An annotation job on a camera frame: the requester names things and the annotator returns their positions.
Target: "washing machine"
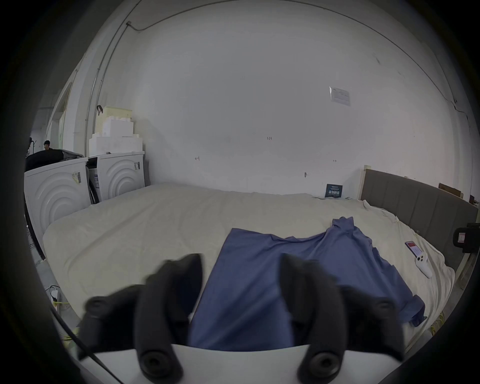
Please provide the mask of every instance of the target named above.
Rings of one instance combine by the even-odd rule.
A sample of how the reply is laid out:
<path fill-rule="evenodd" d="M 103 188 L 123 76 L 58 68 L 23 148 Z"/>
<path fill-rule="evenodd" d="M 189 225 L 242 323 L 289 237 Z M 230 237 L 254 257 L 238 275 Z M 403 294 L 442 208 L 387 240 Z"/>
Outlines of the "washing machine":
<path fill-rule="evenodd" d="M 145 186 L 144 154 L 113 153 L 89 158 L 89 177 L 99 201 Z"/>
<path fill-rule="evenodd" d="M 24 174 L 25 204 L 30 229 L 43 252 L 43 234 L 61 217 L 87 208 L 87 157 L 65 160 L 35 168 Z"/>

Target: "foam box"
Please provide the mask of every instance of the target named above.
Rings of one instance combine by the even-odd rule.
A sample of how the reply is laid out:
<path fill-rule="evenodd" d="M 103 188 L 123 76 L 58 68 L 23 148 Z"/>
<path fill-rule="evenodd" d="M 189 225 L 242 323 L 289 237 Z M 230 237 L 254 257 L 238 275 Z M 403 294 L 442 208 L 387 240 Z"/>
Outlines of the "foam box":
<path fill-rule="evenodd" d="M 102 136 L 123 137 L 133 135 L 133 121 L 108 118 L 103 123 Z"/>
<path fill-rule="evenodd" d="M 89 156 L 106 155 L 107 153 L 141 152 L 141 137 L 105 137 L 96 136 L 88 141 Z"/>

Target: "white bedsheet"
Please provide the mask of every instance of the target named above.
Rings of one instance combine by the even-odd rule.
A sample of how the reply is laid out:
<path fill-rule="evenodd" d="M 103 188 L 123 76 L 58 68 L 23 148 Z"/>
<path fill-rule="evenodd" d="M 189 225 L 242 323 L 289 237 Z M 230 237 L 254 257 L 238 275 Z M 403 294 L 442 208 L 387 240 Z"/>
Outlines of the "white bedsheet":
<path fill-rule="evenodd" d="M 393 264 L 428 319 L 406 324 L 406 350 L 430 327 L 453 288 L 455 273 L 443 255 L 393 215 L 367 202 L 318 199 L 307 194 L 224 192 L 163 183 L 129 192 L 53 222 L 43 242 L 50 267 L 75 312 L 91 296 L 143 283 L 164 260 L 204 255 L 204 284 L 232 228 L 280 237 L 324 232 L 332 219 L 353 216 L 355 225 Z M 413 240 L 430 260 L 428 279 L 405 242 Z"/>

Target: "white wall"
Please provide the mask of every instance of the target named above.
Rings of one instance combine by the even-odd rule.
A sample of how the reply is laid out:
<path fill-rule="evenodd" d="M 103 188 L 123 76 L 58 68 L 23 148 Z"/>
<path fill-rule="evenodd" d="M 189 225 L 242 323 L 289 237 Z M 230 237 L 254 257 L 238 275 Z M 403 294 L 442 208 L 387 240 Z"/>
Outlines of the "white wall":
<path fill-rule="evenodd" d="M 387 36 L 450 96 L 435 56 L 390 15 L 366 2 L 315 3 Z M 118 28 L 134 4 L 123 3 L 123 13 L 104 28 Z M 145 27 L 175 4 L 143 0 L 129 19 Z M 329 87 L 349 91 L 351 106 L 332 103 Z M 356 197 L 367 164 L 453 186 L 466 199 L 470 188 L 480 195 L 480 182 L 471 185 L 472 172 L 480 174 L 478 159 L 471 167 L 472 145 L 480 156 L 475 121 L 469 131 L 418 65 L 385 37 L 308 5 L 236 1 L 144 32 L 128 29 L 100 102 L 133 110 L 152 183 L 315 195 L 338 183 L 344 196 Z"/>

